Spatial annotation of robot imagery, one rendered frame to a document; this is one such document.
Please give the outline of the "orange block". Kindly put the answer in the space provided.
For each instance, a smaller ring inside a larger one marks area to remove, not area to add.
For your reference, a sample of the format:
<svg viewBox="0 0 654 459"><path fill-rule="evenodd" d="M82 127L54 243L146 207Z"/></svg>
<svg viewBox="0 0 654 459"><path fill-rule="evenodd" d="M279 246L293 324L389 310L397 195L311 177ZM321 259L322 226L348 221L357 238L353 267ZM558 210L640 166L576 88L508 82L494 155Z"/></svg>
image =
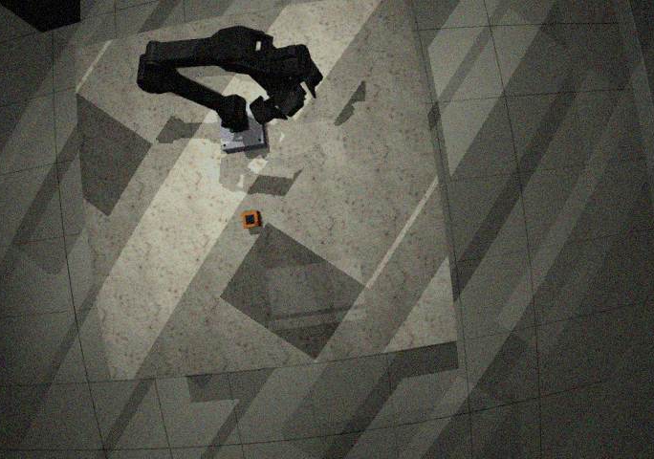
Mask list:
<svg viewBox="0 0 654 459"><path fill-rule="evenodd" d="M244 229L261 227L261 212L250 211L242 212Z"/></svg>

